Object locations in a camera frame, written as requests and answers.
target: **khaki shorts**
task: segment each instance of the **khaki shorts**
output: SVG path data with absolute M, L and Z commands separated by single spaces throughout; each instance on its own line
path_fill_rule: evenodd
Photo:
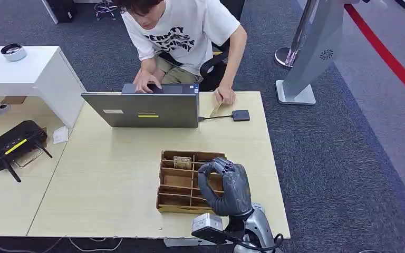
M 161 83 L 200 83 L 203 81 L 202 76 L 176 67 L 158 56 L 156 57 L 156 67 L 165 72 Z

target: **white label on laptop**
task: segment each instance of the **white label on laptop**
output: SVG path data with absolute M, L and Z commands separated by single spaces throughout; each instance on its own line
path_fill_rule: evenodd
M 123 111 L 119 109 L 103 109 L 103 112 L 107 114 L 123 114 Z

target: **black power cord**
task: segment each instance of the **black power cord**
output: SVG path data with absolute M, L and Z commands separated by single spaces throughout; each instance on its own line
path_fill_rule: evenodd
M 230 240 L 233 243 L 238 244 L 242 247 L 245 247 L 246 249 L 256 250 L 256 251 L 260 251 L 260 252 L 272 250 L 273 252 L 275 252 L 275 249 L 280 247 L 280 245 L 282 245 L 282 243 L 283 243 L 283 234 L 278 233 L 274 237 L 274 245 L 271 247 L 266 247 L 266 248 L 251 246 L 251 245 L 246 244 L 244 241 L 238 240 L 236 238 L 229 238 L 228 240 Z
M 212 120 L 212 119 L 221 119 L 221 118 L 233 118 L 233 117 L 234 117 L 233 114 L 231 114 L 231 115 L 224 115 L 224 116 L 209 117 L 209 118 L 206 118 L 206 117 L 203 117 L 203 116 L 199 116 L 199 117 L 198 117 L 198 121 Z

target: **stand base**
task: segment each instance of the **stand base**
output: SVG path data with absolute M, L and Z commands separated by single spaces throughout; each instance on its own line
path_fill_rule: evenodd
M 275 87 L 277 89 L 278 102 L 280 104 L 316 104 L 316 98 L 314 97 L 313 90 L 311 89 L 310 84 L 293 99 L 285 97 L 285 92 L 283 90 L 283 80 L 275 81 Z
M 283 67 L 285 69 L 291 69 L 293 67 L 293 65 L 287 65 L 286 62 L 286 58 L 288 57 L 288 54 L 290 53 L 290 48 L 289 47 L 281 47 L 279 49 L 277 49 L 274 53 L 274 61 L 275 63 L 277 63 L 277 65 L 279 65 L 280 67 Z M 297 55 L 299 53 L 299 50 L 297 50 L 297 54 L 296 54 L 296 59 L 294 60 L 294 62 L 297 60 Z

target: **desk leg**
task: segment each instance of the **desk leg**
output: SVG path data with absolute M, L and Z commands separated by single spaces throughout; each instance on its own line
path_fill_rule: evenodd
M 167 247 L 216 245 L 213 242 L 202 240 L 200 238 L 164 238 L 163 243 Z
M 83 105 L 83 86 L 69 69 L 67 59 L 56 52 L 36 81 L 39 96 L 69 129 L 73 128 Z

